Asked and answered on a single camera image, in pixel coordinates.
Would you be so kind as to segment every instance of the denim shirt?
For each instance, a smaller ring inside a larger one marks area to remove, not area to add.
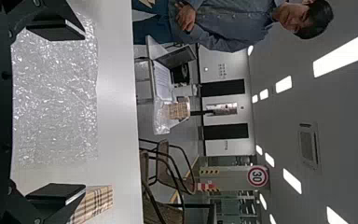
[[[185,0],[197,11],[190,33],[183,32],[175,18],[178,9],[169,0],[172,35],[187,44],[207,49],[236,52],[263,40],[273,23],[271,12],[283,0]]]

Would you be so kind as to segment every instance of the red circle sign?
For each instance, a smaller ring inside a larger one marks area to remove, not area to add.
[[[254,166],[248,172],[249,183],[257,188],[266,186],[269,182],[269,174],[263,166]]]

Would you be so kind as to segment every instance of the plastic wrap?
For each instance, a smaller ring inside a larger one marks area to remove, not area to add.
[[[178,125],[181,122],[190,118],[190,102],[188,97],[182,98],[181,102],[163,101],[161,99],[155,99],[154,102],[154,117],[153,126],[154,134],[167,134],[170,133],[171,128]],[[183,104],[184,108],[179,113],[177,111],[177,105]]]
[[[24,30],[12,45],[14,168],[98,156],[95,25],[77,16],[85,41],[49,42]]]

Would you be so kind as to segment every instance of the plaid box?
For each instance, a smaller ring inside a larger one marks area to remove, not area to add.
[[[83,198],[67,224],[82,224],[113,207],[112,186],[87,187]]]

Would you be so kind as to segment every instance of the air vent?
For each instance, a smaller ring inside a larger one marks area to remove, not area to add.
[[[315,122],[300,123],[298,144],[302,161],[311,169],[320,167],[318,128]]]

